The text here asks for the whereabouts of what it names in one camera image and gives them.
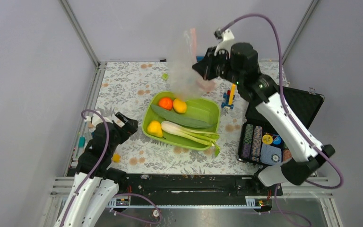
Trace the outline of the clear zip top bag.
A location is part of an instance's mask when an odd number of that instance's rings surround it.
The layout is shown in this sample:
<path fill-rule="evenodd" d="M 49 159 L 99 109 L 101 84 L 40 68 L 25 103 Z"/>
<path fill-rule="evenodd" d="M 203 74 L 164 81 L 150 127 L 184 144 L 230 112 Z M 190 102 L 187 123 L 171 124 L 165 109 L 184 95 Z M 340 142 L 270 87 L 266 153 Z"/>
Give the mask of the clear zip top bag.
<path fill-rule="evenodd" d="M 170 90 L 182 101 L 198 99 L 216 87 L 193 70 L 197 62 L 196 29 L 190 28 L 175 39 L 167 57 Z"/>

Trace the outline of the yellow toy lemon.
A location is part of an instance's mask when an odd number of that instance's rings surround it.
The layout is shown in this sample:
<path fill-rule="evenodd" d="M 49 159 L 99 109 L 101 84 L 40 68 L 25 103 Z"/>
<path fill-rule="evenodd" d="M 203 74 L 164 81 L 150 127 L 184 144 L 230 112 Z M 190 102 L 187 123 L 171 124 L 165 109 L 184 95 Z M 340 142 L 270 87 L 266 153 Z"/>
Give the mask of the yellow toy lemon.
<path fill-rule="evenodd" d="M 177 98 L 173 100 L 173 109 L 178 114 L 184 114 L 184 113 L 186 113 L 187 107 L 188 106 L 187 106 L 187 104 L 184 101 L 182 101 L 180 99 L 177 99 Z"/>

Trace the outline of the green toy cucumber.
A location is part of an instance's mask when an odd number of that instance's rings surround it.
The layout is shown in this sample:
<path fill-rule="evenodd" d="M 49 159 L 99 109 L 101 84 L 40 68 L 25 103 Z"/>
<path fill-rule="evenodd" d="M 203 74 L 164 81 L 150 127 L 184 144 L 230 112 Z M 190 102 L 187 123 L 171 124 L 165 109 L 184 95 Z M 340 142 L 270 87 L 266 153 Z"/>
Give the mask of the green toy cucumber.
<path fill-rule="evenodd" d="M 179 124 L 181 126 L 191 127 L 191 128 L 197 128 L 197 129 L 205 129 L 210 128 L 213 126 L 213 124 L 210 124 L 208 122 L 193 119 L 190 117 L 183 116 L 181 114 L 166 110 L 164 108 L 161 108 L 157 105 L 151 105 L 150 108 L 160 117 L 164 118 L 167 121 Z"/>

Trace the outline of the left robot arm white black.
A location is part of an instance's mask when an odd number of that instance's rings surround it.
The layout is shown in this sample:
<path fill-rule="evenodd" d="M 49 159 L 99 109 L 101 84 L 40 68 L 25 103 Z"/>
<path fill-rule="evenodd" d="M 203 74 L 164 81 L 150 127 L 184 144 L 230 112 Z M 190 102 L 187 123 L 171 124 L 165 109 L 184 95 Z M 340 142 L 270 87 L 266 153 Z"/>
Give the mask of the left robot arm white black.
<path fill-rule="evenodd" d="M 109 164 L 117 146 L 138 131 L 138 121 L 117 112 L 115 116 L 124 124 L 119 126 L 99 111 L 87 109 L 81 116 L 92 127 L 93 135 L 78 158 L 73 185 L 56 227 L 93 227 L 109 200 L 128 187 L 126 173 Z"/>

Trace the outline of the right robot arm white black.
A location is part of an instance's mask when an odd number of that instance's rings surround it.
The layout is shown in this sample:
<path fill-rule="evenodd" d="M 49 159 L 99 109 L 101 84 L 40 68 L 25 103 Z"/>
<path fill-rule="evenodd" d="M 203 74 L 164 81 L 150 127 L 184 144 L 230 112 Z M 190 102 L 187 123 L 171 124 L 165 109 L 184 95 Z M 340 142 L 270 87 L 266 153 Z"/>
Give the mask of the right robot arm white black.
<path fill-rule="evenodd" d="M 263 195 L 271 186 L 290 182 L 301 185 L 335 153 L 332 145 L 323 145 L 301 123 L 286 104 L 283 85 L 277 85 L 260 71 L 258 53 L 249 43 L 233 44 L 228 51 L 210 47 L 202 60 L 192 65 L 206 80 L 217 77 L 237 86 L 240 96 L 255 107 L 287 144 L 292 158 L 278 166 L 269 166 L 256 173 L 252 188 Z"/>

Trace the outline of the small yellow brick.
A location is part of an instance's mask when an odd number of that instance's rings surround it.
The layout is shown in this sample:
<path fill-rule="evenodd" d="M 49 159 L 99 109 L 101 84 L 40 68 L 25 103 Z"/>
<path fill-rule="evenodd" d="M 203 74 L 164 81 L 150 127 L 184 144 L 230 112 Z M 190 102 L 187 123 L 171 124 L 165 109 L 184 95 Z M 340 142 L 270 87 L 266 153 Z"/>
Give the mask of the small yellow brick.
<path fill-rule="evenodd" d="M 119 163 L 121 161 L 121 156 L 119 154 L 114 154 L 112 157 L 112 161 L 115 163 Z"/>

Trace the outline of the yellow blue brick tower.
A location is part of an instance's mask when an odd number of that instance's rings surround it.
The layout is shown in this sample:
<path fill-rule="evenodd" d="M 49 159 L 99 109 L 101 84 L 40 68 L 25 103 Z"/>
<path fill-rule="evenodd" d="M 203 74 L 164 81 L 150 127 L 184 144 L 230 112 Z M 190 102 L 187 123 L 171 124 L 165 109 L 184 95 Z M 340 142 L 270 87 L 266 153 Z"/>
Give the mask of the yellow blue brick tower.
<path fill-rule="evenodd" d="M 236 85 L 232 84 L 231 88 L 223 94 L 223 102 L 221 103 L 222 108 L 224 109 L 234 108 L 233 101 L 235 99 L 235 92 L 236 92 Z"/>

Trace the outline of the small green brick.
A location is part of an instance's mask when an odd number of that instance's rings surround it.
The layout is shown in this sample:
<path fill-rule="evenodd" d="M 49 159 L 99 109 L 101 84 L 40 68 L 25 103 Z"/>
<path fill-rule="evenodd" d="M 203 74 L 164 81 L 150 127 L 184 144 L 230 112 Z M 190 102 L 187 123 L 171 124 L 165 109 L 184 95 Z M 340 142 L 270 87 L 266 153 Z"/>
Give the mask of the small green brick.
<path fill-rule="evenodd" d="M 167 73 L 163 73 L 162 74 L 162 76 L 161 76 L 161 78 L 163 79 L 163 80 L 168 80 L 168 74 Z"/>

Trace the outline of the orange toy fruit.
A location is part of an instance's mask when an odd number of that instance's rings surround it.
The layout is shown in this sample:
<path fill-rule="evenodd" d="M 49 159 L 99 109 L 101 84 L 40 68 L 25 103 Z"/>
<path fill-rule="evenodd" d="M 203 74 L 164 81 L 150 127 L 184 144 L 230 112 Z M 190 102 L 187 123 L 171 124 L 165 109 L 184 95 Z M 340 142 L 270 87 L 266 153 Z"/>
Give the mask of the orange toy fruit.
<path fill-rule="evenodd" d="M 169 97 L 163 97 L 159 100 L 158 106 L 171 111 L 173 109 L 173 100 Z"/>

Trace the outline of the green plastic tray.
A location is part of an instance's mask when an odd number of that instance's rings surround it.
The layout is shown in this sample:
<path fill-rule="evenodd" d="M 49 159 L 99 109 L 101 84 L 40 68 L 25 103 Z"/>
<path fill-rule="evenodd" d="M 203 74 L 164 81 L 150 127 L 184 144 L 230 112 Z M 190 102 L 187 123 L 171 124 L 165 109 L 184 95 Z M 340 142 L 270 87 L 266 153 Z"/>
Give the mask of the green plastic tray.
<path fill-rule="evenodd" d="M 159 142 L 163 142 L 165 144 L 175 145 L 178 147 L 187 148 L 191 150 L 208 149 L 209 146 L 207 145 L 203 145 L 180 136 L 171 135 L 167 132 L 164 132 L 163 138 L 158 138 L 148 134 L 147 127 L 151 123 L 151 121 L 158 121 L 158 122 L 164 121 L 164 118 L 160 117 L 151 109 L 152 104 L 154 105 L 158 104 L 159 100 L 164 97 L 169 97 L 171 99 L 174 99 L 174 94 L 170 91 L 160 91 L 156 95 L 154 95 L 154 97 L 148 104 L 148 107 L 146 108 L 146 113 L 141 124 L 141 131 L 147 137 Z M 187 111 L 184 114 L 186 117 L 198 119 L 211 124 L 211 127 L 203 129 L 203 131 L 208 131 L 208 132 L 218 131 L 221 109 L 217 103 L 205 98 L 189 100 L 186 103 L 187 103 Z"/>

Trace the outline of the floral table mat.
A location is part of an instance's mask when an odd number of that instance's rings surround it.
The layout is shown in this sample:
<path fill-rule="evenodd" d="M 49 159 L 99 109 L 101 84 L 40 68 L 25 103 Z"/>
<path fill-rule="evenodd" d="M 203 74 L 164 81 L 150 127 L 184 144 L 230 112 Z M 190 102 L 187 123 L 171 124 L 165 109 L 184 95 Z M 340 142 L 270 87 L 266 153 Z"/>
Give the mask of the floral table mat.
<path fill-rule="evenodd" d="M 167 65 L 164 62 L 106 63 L 93 108 L 112 120 L 115 119 L 115 113 L 121 112 L 143 122 L 154 96 L 169 88 L 168 82 L 162 77 L 166 72 Z M 258 167 L 237 160 L 247 106 L 247 102 L 236 96 L 234 109 L 221 111 L 218 127 L 221 152 L 217 157 L 213 149 L 195 151 L 176 147 L 153 140 L 139 129 L 117 147 L 115 155 L 120 160 L 111 162 L 110 166 L 127 173 L 250 175 Z"/>

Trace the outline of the white green toy leek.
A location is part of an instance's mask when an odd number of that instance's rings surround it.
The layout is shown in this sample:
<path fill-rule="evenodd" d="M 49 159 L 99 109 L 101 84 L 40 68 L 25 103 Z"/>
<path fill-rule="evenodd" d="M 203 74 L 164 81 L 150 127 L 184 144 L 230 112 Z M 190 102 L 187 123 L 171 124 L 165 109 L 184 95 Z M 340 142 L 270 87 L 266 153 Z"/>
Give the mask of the white green toy leek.
<path fill-rule="evenodd" d="M 169 134 L 180 136 L 210 147 L 215 147 L 215 157 L 220 154 L 221 149 L 220 146 L 217 145 L 217 140 L 220 136 L 215 132 L 192 130 L 170 121 L 163 121 L 161 123 L 161 129 Z"/>

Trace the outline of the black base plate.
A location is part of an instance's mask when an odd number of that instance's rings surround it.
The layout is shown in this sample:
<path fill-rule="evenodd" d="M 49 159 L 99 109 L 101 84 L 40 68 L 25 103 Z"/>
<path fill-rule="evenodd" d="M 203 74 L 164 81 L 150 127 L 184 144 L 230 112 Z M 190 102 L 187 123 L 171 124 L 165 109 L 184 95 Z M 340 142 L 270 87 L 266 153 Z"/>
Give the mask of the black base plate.
<path fill-rule="evenodd" d="M 259 209 L 274 194 L 280 196 L 283 193 L 275 185 L 261 186 L 255 176 L 126 173 L 126 183 L 107 206 L 177 209 L 232 206 Z"/>

